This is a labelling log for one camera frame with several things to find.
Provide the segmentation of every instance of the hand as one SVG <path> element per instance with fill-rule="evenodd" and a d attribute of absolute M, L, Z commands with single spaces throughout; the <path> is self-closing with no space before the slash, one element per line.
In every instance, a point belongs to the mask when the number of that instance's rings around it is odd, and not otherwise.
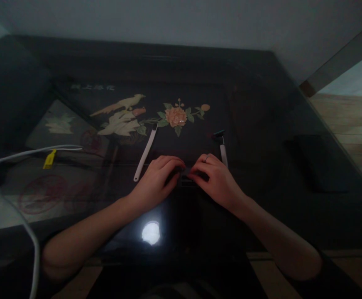
<path fill-rule="evenodd" d="M 205 172 L 209 180 L 205 181 L 196 175 L 197 171 Z M 235 214 L 241 204 L 249 199 L 239 188 L 228 168 L 213 154 L 201 155 L 191 168 L 188 177 L 194 180 L 216 203 L 231 213 Z"/>
<path fill-rule="evenodd" d="M 185 168 L 185 163 L 177 157 L 160 156 L 149 164 L 147 171 L 134 190 L 127 196 L 136 208 L 145 213 L 161 203 L 177 185 L 179 173 L 164 185 L 176 167 Z"/>

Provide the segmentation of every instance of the white plastic handle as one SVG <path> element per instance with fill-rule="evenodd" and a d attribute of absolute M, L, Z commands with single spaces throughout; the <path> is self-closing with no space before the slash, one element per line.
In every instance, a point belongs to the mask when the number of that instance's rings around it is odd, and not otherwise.
<path fill-rule="evenodd" d="M 155 130 L 152 130 L 151 135 L 149 136 L 149 139 L 148 139 L 147 146 L 145 147 L 145 150 L 142 153 L 141 160 L 139 161 L 139 164 L 137 167 L 137 171 L 135 172 L 135 175 L 134 175 L 135 182 L 139 181 L 139 176 L 141 175 L 142 167 L 144 166 L 144 163 L 145 163 L 145 160 L 147 159 L 149 150 L 151 149 L 153 139 L 155 138 L 155 135 L 156 135 L 156 130 L 157 130 L 157 128 Z"/>
<path fill-rule="evenodd" d="M 221 160 L 223 161 L 223 164 L 228 168 L 228 159 L 227 159 L 227 152 L 225 150 L 225 145 L 220 145 L 220 151 L 221 151 Z"/>

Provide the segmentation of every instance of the forearm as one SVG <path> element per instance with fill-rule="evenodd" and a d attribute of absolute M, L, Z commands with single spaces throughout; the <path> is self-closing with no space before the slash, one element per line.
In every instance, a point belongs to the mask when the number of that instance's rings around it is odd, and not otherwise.
<path fill-rule="evenodd" d="M 43 250 L 43 269 L 54 280 L 69 277 L 111 234 L 139 215 L 127 197 L 117 200 L 53 237 Z"/>
<path fill-rule="evenodd" d="M 320 272 L 322 259 L 317 250 L 254 200 L 243 198 L 234 214 L 250 227 L 286 275 L 308 280 Z"/>

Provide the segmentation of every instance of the black sleeve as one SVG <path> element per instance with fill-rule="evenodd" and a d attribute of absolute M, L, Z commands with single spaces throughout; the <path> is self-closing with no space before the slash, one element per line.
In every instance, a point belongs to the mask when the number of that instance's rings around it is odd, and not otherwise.
<path fill-rule="evenodd" d="M 303 299 L 308 298 L 362 298 L 362 289 L 330 258 L 317 249 L 322 258 L 320 273 L 311 280 L 298 281 L 283 276 Z"/>
<path fill-rule="evenodd" d="M 41 243 L 41 251 L 48 240 L 54 235 L 55 234 L 51 235 Z M 0 298 L 29 298 L 32 287 L 33 264 L 34 250 L 31 250 L 23 257 L 16 259 L 14 262 L 0 270 Z M 66 281 L 56 284 L 50 281 L 42 270 L 40 263 L 39 284 L 36 298 L 51 298 L 62 290 L 78 274 L 78 272 Z"/>

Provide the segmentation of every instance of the person's left hand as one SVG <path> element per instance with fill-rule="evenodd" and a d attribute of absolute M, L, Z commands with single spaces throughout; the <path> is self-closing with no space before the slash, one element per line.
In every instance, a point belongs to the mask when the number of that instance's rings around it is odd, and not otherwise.
<path fill-rule="evenodd" d="M 161 203 L 177 185 L 179 173 L 164 185 L 176 167 L 185 168 L 178 157 L 160 156 L 149 164 L 147 171 L 134 190 L 127 196 L 136 208 L 145 213 Z"/>

